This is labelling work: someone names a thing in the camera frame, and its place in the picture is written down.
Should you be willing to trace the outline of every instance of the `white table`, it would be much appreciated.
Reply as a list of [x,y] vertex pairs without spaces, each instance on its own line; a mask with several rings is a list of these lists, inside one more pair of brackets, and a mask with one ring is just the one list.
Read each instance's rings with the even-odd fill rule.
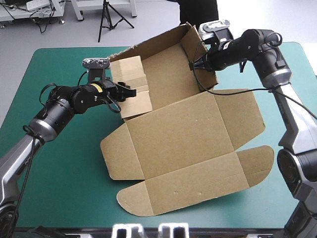
[[[65,8],[65,2],[59,3],[61,0],[51,0],[53,6],[55,7],[55,12],[53,17],[62,17],[64,15],[64,8]],[[26,9],[26,5],[19,5],[20,8]],[[29,18],[32,12],[23,11],[19,9],[15,9],[14,11],[10,11],[10,14],[15,19],[22,19],[22,18]],[[41,13],[35,13],[32,15],[32,17],[49,17],[48,14],[43,15]],[[2,21],[12,21],[12,17],[9,15],[9,13],[4,9],[2,5],[0,5],[0,22]]]
[[[103,8],[103,0],[71,0],[74,11],[76,13],[78,20],[83,20],[83,11],[84,10],[96,10]],[[131,14],[133,17],[137,16],[137,8],[135,4],[135,0],[110,0],[109,3],[114,7],[117,8],[122,6],[130,6],[131,7]]]

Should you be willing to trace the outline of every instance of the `tripod stand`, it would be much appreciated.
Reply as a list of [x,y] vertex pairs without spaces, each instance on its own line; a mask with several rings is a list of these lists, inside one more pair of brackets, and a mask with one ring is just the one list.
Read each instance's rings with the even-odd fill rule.
[[[118,25],[119,22],[121,21],[125,21],[126,23],[128,23],[132,28],[134,28],[134,26],[124,17],[120,14],[120,12],[118,12],[113,6],[110,5],[110,3],[108,2],[109,0],[104,0],[104,3],[103,3],[103,13],[102,13],[102,16],[101,16],[101,21],[100,21],[100,29],[99,29],[99,37],[98,37],[98,42],[100,42],[100,37],[101,37],[101,31],[103,28],[107,28],[109,30],[112,30],[114,28],[116,28],[116,26]],[[110,16],[110,13],[109,13],[109,7],[114,10],[115,13],[117,13],[121,19],[116,23],[116,24],[112,24],[112,21],[111,21],[111,16]],[[106,16],[107,18],[107,21],[108,21],[108,24],[109,24],[109,27],[108,26],[103,26],[103,22],[104,22],[104,17]]]

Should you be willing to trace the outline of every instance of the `cardboard box flap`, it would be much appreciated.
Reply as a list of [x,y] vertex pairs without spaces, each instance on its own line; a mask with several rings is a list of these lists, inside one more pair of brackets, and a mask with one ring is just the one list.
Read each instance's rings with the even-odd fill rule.
[[250,187],[262,182],[272,169],[274,151],[269,146],[238,151],[237,155]]
[[[186,35],[182,38],[181,44],[186,52],[189,63],[199,59],[203,54],[207,52],[207,48],[204,43],[201,43],[201,38],[195,27],[192,27]],[[199,78],[202,85],[206,88],[213,88],[218,84],[215,72],[208,72],[206,70],[196,70],[197,77]]]
[[[215,90],[232,93],[245,89]],[[233,148],[236,150],[265,130],[260,109],[252,92],[215,96]]]
[[[261,157],[266,166],[258,165],[257,162],[263,162],[250,160],[249,156]],[[272,156],[271,149],[266,146],[238,154],[232,152],[125,188],[118,193],[117,200],[126,211],[137,216],[173,211],[255,185],[267,176]],[[256,172],[251,173],[254,165]]]
[[234,151],[214,96],[209,93],[149,112],[126,124],[145,179]]
[[130,47],[123,52],[114,54],[110,56],[109,59],[111,62],[113,62],[133,56],[141,56],[141,59],[145,60],[148,57],[153,56],[161,52],[162,50],[179,43],[179,41],[191,27],[192,26],[190,24],[180,25],[169,31],[164,32],[163,34],[160,34],[138,45]]
[[125,188],[117,194],[117,201],[127,212],[140,217],[153,216],[153,209],[145,182]]
[[100,147],[112,179],[144,179],[127,124],[102,140]]
[[127,77],[130,75],[142,75],[143,73],[144,71],[141,63],[141,58],[139,56],[122,59],[111,63],[112,79],[116,82],[120,81],[120,79],[118,79],[120,77]]
[[117,60],[111,65],[114,82],[124,82],[131,89],[137,90],[136,97],[118,102],[121,118],[130,118],[152,111],[149,86],[144,74],[140,56]]

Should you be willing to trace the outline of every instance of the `metal clamp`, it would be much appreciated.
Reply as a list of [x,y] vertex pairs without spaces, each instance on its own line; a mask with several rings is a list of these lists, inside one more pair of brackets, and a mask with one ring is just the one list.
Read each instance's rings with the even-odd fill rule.
[[147,238],[141,224],[115,224],[111,238]]
[[188,223],[162,223],[158,227],[158,238],[189,238]]

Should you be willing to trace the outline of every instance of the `person's leg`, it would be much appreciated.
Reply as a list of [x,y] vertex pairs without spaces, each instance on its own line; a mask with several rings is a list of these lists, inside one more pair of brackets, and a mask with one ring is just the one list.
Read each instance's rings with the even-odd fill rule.
[[181,24],[189,22],[196,25],[219,20],[216,0],[178,0]]

